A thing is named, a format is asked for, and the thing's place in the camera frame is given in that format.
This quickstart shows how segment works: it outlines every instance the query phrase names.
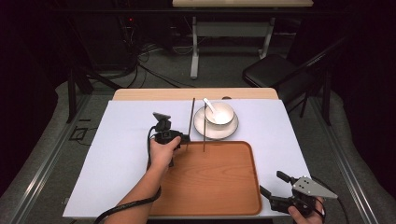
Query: black controller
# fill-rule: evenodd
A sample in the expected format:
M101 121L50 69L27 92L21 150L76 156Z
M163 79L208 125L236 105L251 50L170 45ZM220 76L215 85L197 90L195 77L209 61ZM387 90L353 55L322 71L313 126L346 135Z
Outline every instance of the black controller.
M290 182L292 186L298 181L298 179L289 177L280 171L276 172L276 176L287 183ZM292 196L289 198L272 196L271 192L265 189L263 186L260 186L260 193L270 201L271 209L277 212L288 214L288 208L294 205L300 211L300 213L306 217L315 210L317 199L315 197L305 195L295 189L291 190Z
M171 117L168 115L160 114L160 113L153 113L154 117L158 120L158 123L155 125L155 134L154 139L156 142L160 144L168 144L177 136L181 137L180 143L177 145L177 148L180 148L181 144L189 143L190 136L188 134L183 134L181 132L171 130L171 121L169 120ZM174 166L173 160L169 163L169 166Z

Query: desk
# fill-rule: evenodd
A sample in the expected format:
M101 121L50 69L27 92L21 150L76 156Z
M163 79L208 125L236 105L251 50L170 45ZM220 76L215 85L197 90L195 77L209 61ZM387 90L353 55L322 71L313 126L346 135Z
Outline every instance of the desk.
M312 0L173 0L173 7L311 7ZM191 78L198 78L198 36L264 36L259 57L266 56L274 30L275 18L254 22L208 22L192 18Z
M171 115L172 129L188 132L191 99L194 111L204 105L202 98L219 100L224 96L240 120L229 141L246 141L253 151L259 184L273 195L289 197L291 185L276 177L281 170L288 175L309 175L288 114L273 89L152 89L118 90L109 102L78 182L65 208L64 217L95 218L117 202L145 173L146 138L156 123L152 112ZM202 136L192 127L191 141ZM285 216L270 209L262 197L262 210L248 217L183 218L252 218Z

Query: white tabletop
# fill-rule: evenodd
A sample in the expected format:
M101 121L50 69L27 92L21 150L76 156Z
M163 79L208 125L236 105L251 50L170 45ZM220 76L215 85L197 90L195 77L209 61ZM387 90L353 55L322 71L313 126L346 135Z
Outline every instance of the white tabletop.
M225 140L248 142L260 185L274 196L291 196L291 185L277 178L276 171L294 177L309 172L283 103L264 99L227 100L227 103L240 122L236 132ZM194 111L202 106L204 102L195 102ZM191 101L110 101L64 217L96 218L115 206L137 183L146 171L149 128L157 123L153 112L170 115L172 129L188 133ZM192 127L191 141L202 139ZM272 211L264 197L262 201L258 217L285 216Z
M174 7L312 7L312 0L173 0Z

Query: human arm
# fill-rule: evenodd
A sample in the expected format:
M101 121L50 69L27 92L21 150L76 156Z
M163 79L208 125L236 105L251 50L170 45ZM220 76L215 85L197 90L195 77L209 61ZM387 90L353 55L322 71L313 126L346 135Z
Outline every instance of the human arm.
M323 209L322 203L323 203L323 199L318 198L315 208L319 212L321 212ZM322 217L316 212L312 212L309 217L303 217L303 215L301 215L301 213L297 210L297 208L295 206L290 206L288 208L288 211L289 211L289 214L291 215L291 217L294 219L294 221L297 224L322 224L323 223Z
M180 143L180 137L176 137L170 143L161 145L150 139L151 165L139 182L119 202L118 205L130 203L153 197L159 189L163 177L172 160L175 147ZM152 203L132 207L109 216L105 223L137 223L144 224L149 217Z

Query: wooden tray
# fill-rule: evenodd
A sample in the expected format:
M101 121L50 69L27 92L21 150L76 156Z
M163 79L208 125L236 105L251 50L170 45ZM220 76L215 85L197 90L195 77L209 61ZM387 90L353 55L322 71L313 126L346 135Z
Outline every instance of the wooden tray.
M242 141L181 146L164 178L153 217L247 216L262 210L251 147Z

